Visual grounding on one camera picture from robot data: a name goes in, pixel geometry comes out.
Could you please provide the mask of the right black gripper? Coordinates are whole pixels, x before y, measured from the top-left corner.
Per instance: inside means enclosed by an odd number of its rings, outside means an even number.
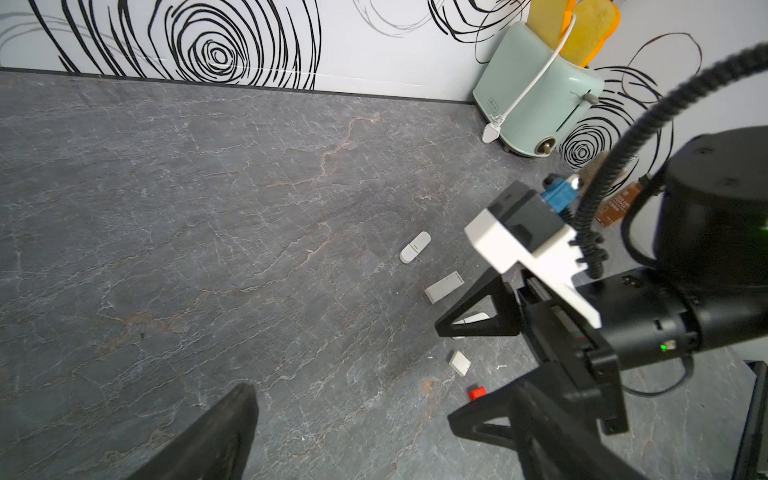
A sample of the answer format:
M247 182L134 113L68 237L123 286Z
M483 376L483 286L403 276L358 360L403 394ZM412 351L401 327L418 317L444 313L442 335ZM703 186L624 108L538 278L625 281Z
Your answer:
M572 415L590 433L617 435L629 430L618 357L580 314L532 272L523 271L516 293L495 269L489 268L435 323L440 337L514 337L522 333L542 365L485 396L472 400L447 417L459 438L517 450L526 432L516 405L518 391L537 387ZM489 320L453 326L453 322L484 312Z

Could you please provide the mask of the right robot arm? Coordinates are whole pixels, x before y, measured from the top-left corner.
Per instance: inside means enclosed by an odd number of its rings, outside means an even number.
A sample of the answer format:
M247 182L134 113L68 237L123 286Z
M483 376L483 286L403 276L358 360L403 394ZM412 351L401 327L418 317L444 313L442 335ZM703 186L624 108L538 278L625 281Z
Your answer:
M609 151L575 216L514 182L466 227L488 270L435 325L442 337L522 336L535 370L450 414L452 432L513 450L556 415L592 435L628 430L625 370L767 333L767 129L697 136L650 177L621 224L636 268L603 274L592 223L620 171L663 126L719 89L767 69L759 43L652 106Z

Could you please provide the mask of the white usb drive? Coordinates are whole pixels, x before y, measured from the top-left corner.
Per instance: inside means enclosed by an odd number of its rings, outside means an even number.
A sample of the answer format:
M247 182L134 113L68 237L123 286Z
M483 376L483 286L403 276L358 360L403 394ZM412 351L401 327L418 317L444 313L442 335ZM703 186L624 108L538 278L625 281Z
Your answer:
M427 299L435 304L464 285L461 275L454 271L424 290Z
M484 312L474 313L453 322L453 326L473 324L489 320L490 316Z
M403 264L409 264L430 244L431 235L427 231L420 232L413 240L405 245L399 253L399 259Z

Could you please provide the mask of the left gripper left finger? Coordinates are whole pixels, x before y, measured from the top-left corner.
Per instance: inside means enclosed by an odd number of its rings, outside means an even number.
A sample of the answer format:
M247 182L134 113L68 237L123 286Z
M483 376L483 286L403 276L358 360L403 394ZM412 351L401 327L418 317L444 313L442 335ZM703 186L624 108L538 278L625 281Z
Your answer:
M240 383L132 479L241 479L258 422L255 387Z

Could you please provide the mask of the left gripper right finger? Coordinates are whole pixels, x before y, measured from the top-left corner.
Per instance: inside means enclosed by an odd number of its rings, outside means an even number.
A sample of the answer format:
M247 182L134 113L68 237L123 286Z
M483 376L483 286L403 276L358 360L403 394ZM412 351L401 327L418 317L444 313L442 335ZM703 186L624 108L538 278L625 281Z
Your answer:
M509 417L527 479L643 477L531 383L513 390Z

